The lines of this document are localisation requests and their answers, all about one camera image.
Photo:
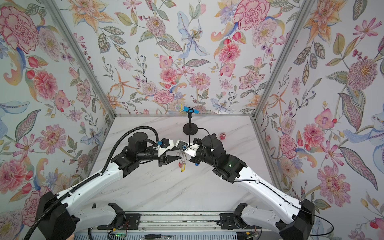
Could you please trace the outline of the metal keyring with red handle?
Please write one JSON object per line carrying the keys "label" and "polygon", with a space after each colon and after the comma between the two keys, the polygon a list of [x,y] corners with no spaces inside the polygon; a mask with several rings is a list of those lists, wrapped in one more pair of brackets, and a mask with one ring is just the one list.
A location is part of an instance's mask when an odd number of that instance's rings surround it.
{"label": "metal keyring with red handle", "polygon": [[181,169],[182,164],[183,164],[183,163],[186,164],[186,161],[187,161],[187,154],[186,154],[185,152],[179,152],[179,153],[177,153],[177,156],[179,157],[179,159],[178,159],[178,166],[179,166],[179,168]]}

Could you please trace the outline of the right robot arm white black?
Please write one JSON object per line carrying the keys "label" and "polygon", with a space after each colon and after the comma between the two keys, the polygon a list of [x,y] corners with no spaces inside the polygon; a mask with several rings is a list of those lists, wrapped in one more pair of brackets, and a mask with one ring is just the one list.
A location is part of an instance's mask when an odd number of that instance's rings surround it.
{"label": "right robot arm white black", "polygon": [[255,226],[278,233],[284,240],[307,240],[315,223],[315,207],[308,200],[289,197],[256,174],[239,158],[227,154],[216,135],[194,139],[185,147],[192,163],[206,163],[220,179],[240,186],[259,198],[268,210],[240,203],[234,216],[240,226]]}

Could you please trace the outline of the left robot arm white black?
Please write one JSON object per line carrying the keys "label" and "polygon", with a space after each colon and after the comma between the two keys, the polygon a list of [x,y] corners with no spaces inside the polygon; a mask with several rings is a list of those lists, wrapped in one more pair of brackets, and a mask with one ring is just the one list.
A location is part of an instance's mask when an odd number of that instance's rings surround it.
{"label": "left robot arm white black", "polygon": [[[144,130],[155,133],[155,140],[150,140]],[[66,240],[77,231],[95,226],[121,229],[128,220],[118,204],[89,209],[84,205],[105,188],[127,177],[142,162],[157,161],[162,167],[180,159],[179,156],[168,156],[168,151],[183,151],[187,147],[183,141],[160,140],[156,130],[148,126],[126,132],[116,142],[100,171],[67,190],[41,197],[35,222],[25,238],[28,240],[35,229],[47,240]]]}

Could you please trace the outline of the black microphone stand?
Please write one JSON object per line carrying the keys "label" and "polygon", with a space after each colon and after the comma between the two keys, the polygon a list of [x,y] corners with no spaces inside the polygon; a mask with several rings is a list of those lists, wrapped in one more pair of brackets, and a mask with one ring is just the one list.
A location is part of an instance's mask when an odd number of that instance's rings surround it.
{"label": "black microphone stand", "polygon": [[192,113],[188,113],[189,122],[183,126],[183,133],[188,136],[193,136],[198,132],[198,126],[192,123]]}

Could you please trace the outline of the toy microphone blue yellow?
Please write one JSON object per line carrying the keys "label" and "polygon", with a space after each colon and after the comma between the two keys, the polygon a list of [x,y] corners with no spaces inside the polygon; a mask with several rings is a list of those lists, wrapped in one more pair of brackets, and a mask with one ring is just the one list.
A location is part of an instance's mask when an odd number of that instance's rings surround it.
{"label": "toy microphone blue yellow", "polygon": [[185,113],[188,113],[188,114],[199,114],[200,113],[198,110],[190,108],[190,107],[187,107],[187,106],[184,106],[182,104],[176,104],[175,105],[175,110],[177,112],[185,112]]}

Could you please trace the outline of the black screwdriver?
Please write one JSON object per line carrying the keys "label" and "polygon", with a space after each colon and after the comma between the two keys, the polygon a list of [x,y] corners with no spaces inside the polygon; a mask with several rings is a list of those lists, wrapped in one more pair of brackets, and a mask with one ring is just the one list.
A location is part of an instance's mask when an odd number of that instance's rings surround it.
{"label": "black screwdriver", "polygon": [[145,240],[170,240],[171,238],[174,238],[176,235],[161,235],[161,234],[148,234],[144,236]]}

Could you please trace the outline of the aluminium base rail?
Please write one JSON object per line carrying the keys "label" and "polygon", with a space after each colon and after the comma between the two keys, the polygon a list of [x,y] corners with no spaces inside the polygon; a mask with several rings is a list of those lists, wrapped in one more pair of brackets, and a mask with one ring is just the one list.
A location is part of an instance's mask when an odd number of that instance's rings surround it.
{"label": "aluminium base rail", "polygon": [[117,232],[251,232],[260,229],[278,233],[277,224],[286,227],[299,214],[294,210],[283,218],[274,211],[246,206],[242,211],[226,212],[124,212],[120,221],[113,210],[101,208],[80,210],[74,216],[80,221],[76,232],[87,229]]}

